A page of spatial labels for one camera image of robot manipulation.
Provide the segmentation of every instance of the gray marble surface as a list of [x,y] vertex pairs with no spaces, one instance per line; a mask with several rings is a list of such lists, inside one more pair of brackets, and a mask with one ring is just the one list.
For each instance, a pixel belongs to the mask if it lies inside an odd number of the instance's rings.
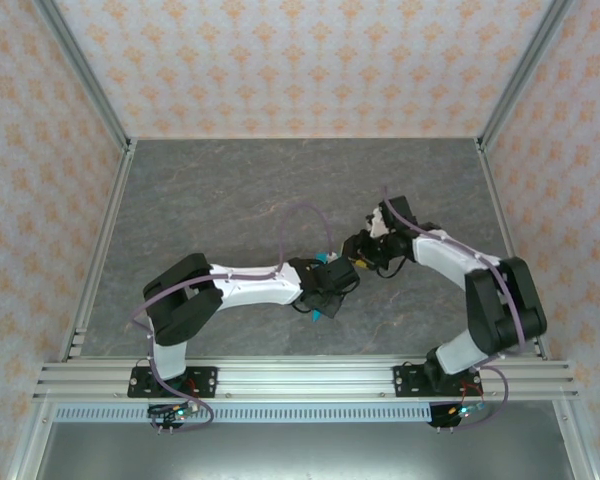
[[[285,210],[322,209],[339,247],[363,228],[387,185],[476,249],[504,255],[494,208],[470,139],[140,141],[107,253],[83,355],[144,355],[128,327],[142,288],[192,252],[234,267],[277,262]],[[321,222],[288,222],[286,258],[326,250]],[[464,295],[407,263],[391,280],[360,272],[335,319],[313,323],[291,307],[256,305],[216,314],[189,342],[193,355],[424,354],[466,327]]]

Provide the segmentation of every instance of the black mounting bracket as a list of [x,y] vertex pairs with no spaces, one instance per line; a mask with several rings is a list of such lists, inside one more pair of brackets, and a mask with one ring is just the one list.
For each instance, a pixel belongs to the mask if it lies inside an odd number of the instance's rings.
[[[218,385],[217,367],[187,367],[179,377],[167,380],[170,387],[199,398],[214,398]],[[151,368],[134,367],[129,379],[129,398],[172,398],[175,395],[162,388],[153,377]]]
[[431,381],[425,374],[424,365],[411,365],[405,363],[393,367],[393,387],[396,397],[479,397],[480,393],[470,388],[464,392],[463,382],[466,384],[481,385],[480,373],[471,373],[468,370],[460,372],[434,389]]

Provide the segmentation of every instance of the wall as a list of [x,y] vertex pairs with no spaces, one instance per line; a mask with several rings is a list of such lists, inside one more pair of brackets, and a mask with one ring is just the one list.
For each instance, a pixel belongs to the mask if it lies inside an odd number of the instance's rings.
[[600,447],[600,0],[576,0],[489,152],[555,357],[575,362]]
[[31,0],[0,0],[0,479],[56,360],[119,151]]
[[550,0],[59,0],[128,134],[479,135]]

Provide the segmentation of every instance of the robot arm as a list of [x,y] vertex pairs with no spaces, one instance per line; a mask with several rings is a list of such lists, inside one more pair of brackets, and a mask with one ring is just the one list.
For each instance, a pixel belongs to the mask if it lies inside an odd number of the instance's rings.
[[[405,197],[390,200],[394,209],[418,225]],[[517,258],[501,260],[475,252],[471,257],[443,241],[449,235],[427,223],[421,229],[439,238],[430,238],[397,221],[384,202],[367,217],[367,229],[350,237],[343,255],[357,265],[386,270],[393,258],[405,257],[430,267],[465,290],[468,328],[456,338],[433,349],[427,355],[424,371],[427,383],[435,391],[444,390],[454,377],[507,348],[518,344],[511,315],[496,279],[478,256],[494,265],[505,280],[515,302],[525,338],[543,334],[546,318],[526,263]]]
[[147,309],[154,331],[154,360],[164,380],[185,371],[187,341],[216,312],[256,303],[302,302],[308,309],[333,318],[345,295],[359,282],[345,257],[324,264],[294,258],[280,268],[230,268],[209,264],[203,254],[194,253],[151,281],[143,290],[144,297],[148,300],[183,281],[209,276],[211,280],[178,290]]

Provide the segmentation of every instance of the patterned wallpaper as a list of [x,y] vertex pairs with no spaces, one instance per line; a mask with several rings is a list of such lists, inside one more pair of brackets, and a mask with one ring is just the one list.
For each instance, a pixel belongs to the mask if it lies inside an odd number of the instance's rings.
[[31,0],[0,0],[0,479],[57,360],[119,152]]
[[59,0],[127,133],[479,135],[550,0]]
[[576,0],[489,152],[555,357],[572,359],[600,448],[600,0]]

